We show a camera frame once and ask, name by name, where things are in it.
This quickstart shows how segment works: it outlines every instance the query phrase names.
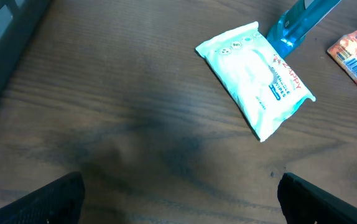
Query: white label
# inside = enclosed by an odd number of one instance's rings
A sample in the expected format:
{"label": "white label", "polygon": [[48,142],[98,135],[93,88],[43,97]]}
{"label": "white label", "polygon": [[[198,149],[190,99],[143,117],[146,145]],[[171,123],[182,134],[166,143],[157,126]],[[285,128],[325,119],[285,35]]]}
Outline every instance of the white label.
{"label": "white label", "polygon": [[304,7],[307,9],[313,2],[314,0],[304,0]]}

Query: dark wood surface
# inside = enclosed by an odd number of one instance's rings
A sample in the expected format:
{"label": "dark wood surface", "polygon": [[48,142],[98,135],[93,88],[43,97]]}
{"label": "dark wood surface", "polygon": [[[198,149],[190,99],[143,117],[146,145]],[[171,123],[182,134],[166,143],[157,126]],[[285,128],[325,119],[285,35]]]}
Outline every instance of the dark wood surface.
{"label": "dark wood surface", "polygon": [[266,142],[194,48],[294,0],[54,0],[0,100],[0,207],[80,170],[81,223],[285,223],[291,171],[357,207],[357,86],[326,54],[343,0],[287,58],[317,97]]}

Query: blue plastic bottle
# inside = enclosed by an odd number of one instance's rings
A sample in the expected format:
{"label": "blue plastic bottle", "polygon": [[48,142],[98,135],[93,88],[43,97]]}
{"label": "blue plastic bottle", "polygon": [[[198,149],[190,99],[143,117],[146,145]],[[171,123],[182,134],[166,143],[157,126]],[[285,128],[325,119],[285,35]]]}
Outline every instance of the blue plastic bottle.
{"label": "blue plastic bottle", "polygon": [[298,0],[286,11],[270,32],[267,40],[285,58],[304,40],[305,35],[341,0]]}

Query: wet wipes package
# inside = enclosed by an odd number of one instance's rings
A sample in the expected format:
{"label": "wet wipes package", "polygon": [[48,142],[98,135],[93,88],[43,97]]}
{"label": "wet wipes package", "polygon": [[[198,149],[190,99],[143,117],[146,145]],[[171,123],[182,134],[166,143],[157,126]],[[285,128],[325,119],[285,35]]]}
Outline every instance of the wet wipes package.
{"label": "wet wipes package", "polygon": [[227,31],[196,48],[248,119],[261,142],[315,97],[259,33],[258,22]]}

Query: barcode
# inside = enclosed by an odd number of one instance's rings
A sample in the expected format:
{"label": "barcode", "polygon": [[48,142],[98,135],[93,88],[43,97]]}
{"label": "barcode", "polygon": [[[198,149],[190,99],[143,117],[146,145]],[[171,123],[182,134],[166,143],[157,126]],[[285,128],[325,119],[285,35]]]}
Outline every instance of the barcode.
{"label": "barcode", "polygon": [[347,68],[357,76],[357,59],[353,58],[348,61],[344,61]]}

